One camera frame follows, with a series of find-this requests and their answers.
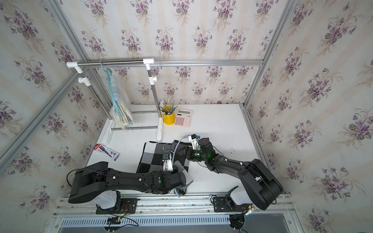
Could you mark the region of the black white checkered scarf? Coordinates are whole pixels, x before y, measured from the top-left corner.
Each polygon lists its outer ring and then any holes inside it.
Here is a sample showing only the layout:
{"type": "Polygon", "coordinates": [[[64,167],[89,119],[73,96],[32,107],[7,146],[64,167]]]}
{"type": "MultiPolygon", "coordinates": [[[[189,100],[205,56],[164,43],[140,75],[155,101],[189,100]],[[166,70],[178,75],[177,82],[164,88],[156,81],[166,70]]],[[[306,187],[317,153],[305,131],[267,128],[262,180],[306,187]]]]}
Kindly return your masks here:
{"type": "MultiPolygon", "coordinates": [[[[146,142],[144,144],[142,157],[139,162],[137,173],[148,173],[152,171],[162,170],[161,163],[163,155],[170,154],[173,159],[174,150],[171,149],[171,143],[156,143],[146,142]]],[[[181,171],[186,177],[186,187],[193,182],[192,176],[188,173],[189,160],[188,159],[174,159],[173,169],[181,171]]]]}

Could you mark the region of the blue cream plaid scarf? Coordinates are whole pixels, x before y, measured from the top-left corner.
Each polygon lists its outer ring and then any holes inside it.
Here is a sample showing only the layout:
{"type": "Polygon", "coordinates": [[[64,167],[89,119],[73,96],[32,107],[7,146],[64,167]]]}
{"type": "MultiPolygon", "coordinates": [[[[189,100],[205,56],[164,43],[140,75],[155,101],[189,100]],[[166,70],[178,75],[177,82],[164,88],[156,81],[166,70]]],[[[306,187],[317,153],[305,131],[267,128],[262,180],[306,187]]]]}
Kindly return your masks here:
{"type": "Polygon", "coordinates": [[[120,128],[126,128],[134,123],[133,115],[130,109],[131,102],[124,89],[121,87],[117,79],[112,76],[112,86],[114,91],[114,98],[118,102],[120,114],[113,110],[113,115],[117,125],[120,128]]]}

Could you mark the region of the teal plastic hanger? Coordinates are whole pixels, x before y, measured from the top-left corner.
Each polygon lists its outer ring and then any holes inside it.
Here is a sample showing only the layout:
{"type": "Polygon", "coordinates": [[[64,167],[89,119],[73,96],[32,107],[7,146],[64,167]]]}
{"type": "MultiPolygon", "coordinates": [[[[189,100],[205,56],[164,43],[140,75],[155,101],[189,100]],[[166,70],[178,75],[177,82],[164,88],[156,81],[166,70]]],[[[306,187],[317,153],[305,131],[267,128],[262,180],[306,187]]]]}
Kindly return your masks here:
{"type": "Polygon", "coordinates": [[[112,81],[113,81],[113,79],[112,79],[112,70],[110,68],[104,68],[103,63],[102,63],[101,60],[99,61],[99,63],[100,63],[100,66],[101,66],[102,70],[106,74],[106,80],[108,82],[109,92],[110,92],[110,96],[111,96],[111,100],[112,100],[115,112],[117,114],[120,114],[120,109],[119,109],[118,102],[114,98],[114,91],[113,91],[113,86],[112,86],[112,81]]]}

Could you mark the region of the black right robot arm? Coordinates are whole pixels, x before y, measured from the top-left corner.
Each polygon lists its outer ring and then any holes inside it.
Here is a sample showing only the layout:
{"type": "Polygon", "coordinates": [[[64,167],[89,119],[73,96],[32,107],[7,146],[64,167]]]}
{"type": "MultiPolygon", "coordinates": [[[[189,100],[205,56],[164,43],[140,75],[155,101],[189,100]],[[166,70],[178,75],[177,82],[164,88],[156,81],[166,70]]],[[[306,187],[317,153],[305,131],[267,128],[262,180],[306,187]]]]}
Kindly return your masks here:
{"type": "Polygon", "coordinates": [[[204,162],[207,169],[217,174],[226,174],[239,179],[250,203],[266,210],[276,202],[284,188],[279,180],[259,159],[239,161],[226,157],[212,145],[209,138],[195,138],[195,142],[175,140],[172,151],[190,162],[204,162]]]}

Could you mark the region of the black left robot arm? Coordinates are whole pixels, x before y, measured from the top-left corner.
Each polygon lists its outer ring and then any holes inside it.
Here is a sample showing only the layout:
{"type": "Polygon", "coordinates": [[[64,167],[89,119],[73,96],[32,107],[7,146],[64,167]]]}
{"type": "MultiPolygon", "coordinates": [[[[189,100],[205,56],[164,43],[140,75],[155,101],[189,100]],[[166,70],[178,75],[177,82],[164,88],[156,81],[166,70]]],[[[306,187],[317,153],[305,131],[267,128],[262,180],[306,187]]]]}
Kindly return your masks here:
{"type": "Polygon", "coordinates": [[[103,192],[116,190],[165,195],[174,189],[188,187],[192,182],[184,167],[174,171],[129,173],[109,168],[108,162],[99,162],[77,170],[68,202],[88,203],[103,192]]]}

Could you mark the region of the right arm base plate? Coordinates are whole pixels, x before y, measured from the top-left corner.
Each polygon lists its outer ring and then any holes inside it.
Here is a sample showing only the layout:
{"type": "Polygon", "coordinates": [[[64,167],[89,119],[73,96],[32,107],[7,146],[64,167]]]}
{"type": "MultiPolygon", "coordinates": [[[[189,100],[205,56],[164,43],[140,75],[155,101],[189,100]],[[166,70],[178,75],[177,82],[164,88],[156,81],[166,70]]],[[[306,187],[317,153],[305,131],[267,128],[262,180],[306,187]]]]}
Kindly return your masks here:
{"type": "Polygon", "coordinates": [[[243,187],[235,186],[224,196],[212,195],[210,202],[214,212],[246,213],[253,208],[253,202],[243,187]]]}

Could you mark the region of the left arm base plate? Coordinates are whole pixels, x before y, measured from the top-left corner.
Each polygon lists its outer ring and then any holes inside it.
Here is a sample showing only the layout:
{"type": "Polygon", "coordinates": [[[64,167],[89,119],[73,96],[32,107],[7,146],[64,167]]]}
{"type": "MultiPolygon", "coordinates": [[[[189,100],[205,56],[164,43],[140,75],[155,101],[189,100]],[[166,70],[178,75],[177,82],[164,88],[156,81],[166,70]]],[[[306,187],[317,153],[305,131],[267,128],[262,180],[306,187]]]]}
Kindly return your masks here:
{"type": "Polygon", "coordinates": [[[126,215],[134,214],[137,208],[137,198],[122,198],[119,191],[106,191],[96,197],[97,215],[126,215]]]}

